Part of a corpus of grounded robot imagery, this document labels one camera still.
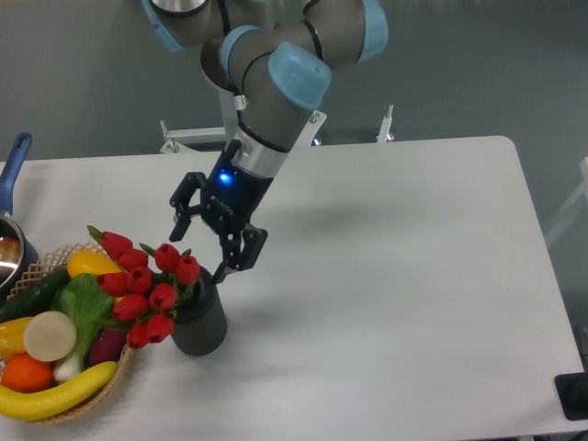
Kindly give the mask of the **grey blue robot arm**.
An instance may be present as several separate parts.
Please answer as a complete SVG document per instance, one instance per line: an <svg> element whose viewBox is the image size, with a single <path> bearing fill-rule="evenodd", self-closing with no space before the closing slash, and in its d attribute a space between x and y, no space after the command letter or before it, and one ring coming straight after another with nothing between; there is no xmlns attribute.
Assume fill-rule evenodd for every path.
<svg viewBox="0 0 588 441"><path fill-rule="evenodd" d="M214 283L254 266L266 231L254 211L316 111L332 70L384 51L388 20L378 1L305 1L299 23L263 28L263 1L146 1L143 9L169 51L213 44L213 71L245 104L235 111L208 174L186 175L171 197L172 241L200 217L219 237Z"/></svg>

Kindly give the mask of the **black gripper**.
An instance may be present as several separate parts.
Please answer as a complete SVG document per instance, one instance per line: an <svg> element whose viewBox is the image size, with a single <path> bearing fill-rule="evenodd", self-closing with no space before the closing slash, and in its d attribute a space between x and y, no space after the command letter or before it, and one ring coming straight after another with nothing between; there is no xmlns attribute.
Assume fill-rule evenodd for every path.
<svg viewBox="0 0 588 441"><path fill-rule="evenodd" d="M188 172L170 197L175 226L169 240L181 241L192 218L200 215L220 239L222 259L212 283L220 284L229 274L253 268L268 233L250 221L272 183L273 178L253 175L221 153L208 176ZM200 203L191 205L197 192Z"/></svg>

